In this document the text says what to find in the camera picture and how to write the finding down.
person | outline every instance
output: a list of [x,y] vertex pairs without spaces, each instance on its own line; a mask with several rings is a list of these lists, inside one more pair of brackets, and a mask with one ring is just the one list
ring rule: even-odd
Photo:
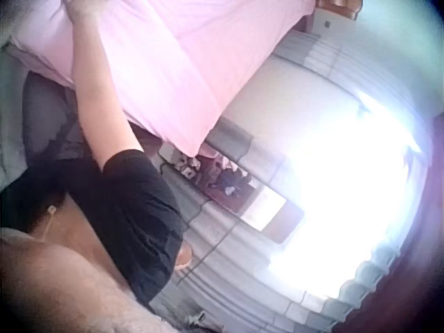
[[38,332],[155,331],[145,307],[171,277],[182,218],[119,105],[97,23],[105,0],[64,3],[90,154],[48,158],[55,140],[2,191],[2,309]]

pink blanket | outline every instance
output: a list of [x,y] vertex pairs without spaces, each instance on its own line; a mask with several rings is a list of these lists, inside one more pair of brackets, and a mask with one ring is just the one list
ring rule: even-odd
[[[13,35],[31,70],[73,86],[72,26],[60,0]],[[229,102],[314,0],[119,0],[101,38],[130,121],[194,156]]]

wall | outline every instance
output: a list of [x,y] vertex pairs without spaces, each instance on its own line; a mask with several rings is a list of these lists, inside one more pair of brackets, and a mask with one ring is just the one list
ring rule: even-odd
[[[314,16],[312,33],[353,46],[384,64],[416,92],[426,117],[442,112],[443,23],[425,1],[364,1],[356,22],[325,10],[316,10]],[[329,29],[325,20],[332,23]]]
[[271,56],[223,116],[285,155],[326,126],[356,117],[359,102],[311,71]]

